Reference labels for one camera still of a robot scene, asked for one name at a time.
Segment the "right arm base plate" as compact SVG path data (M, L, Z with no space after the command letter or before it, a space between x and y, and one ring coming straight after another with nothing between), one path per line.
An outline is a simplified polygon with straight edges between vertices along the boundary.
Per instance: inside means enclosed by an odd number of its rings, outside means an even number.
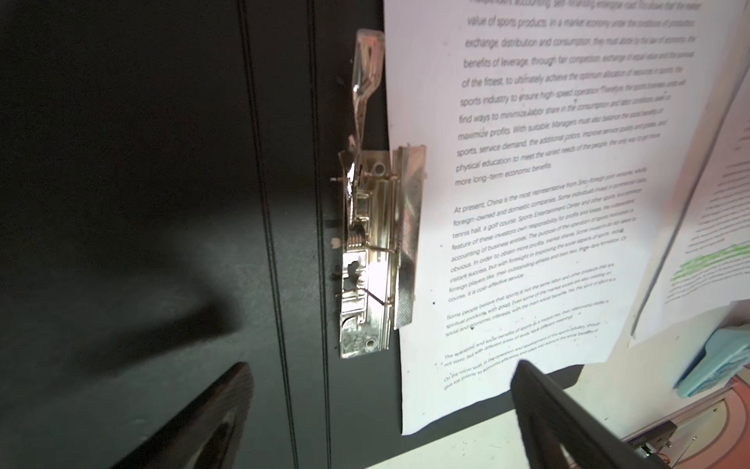
M649 448L659 453L678 430L678 426L671 420L664 421L656 426L628 437L625 442L633 449Z

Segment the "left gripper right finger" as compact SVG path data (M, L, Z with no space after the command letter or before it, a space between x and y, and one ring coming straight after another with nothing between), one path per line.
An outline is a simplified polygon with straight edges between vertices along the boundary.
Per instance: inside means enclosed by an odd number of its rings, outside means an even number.
M518 363L511 381L525 455L533 469L666 468L656 453L619 440L531 362Z

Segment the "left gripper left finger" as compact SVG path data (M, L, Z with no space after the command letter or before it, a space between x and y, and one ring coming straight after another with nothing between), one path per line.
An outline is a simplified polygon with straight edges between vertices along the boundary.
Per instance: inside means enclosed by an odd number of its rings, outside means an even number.
M232 468L240 448L254 380L235 363L116 468Z

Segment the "blue clip folder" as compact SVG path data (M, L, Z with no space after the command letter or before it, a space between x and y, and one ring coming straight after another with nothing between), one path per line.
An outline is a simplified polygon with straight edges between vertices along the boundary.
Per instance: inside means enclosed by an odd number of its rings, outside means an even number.
M1 464L111 468L233 365L238 468L364 468L400 433L398 347L343 360L338 152L379 1L1 5Z

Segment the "metal folder lever clip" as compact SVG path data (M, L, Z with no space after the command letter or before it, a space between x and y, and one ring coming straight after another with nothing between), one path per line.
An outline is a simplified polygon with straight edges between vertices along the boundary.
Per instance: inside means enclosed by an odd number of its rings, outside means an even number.
M343 359L386 351L394 331L411 324L426 179L427 149L363 148L367 104L381 85L381 31L355 37L352 100L355 132L339 154L344 230L339 352Z

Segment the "paper sheet with green highlight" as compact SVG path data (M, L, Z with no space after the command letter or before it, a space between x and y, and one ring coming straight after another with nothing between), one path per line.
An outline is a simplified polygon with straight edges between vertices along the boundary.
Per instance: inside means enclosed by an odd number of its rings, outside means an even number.
M749 74L734 93L631 336L749 298Z

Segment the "printed paper sheet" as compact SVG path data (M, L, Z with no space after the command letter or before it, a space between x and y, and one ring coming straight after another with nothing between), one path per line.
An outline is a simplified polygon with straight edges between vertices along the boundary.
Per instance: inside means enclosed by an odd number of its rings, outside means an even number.
M402 432L517 363L606 361L745 1L388 1L389 134L424 146Z

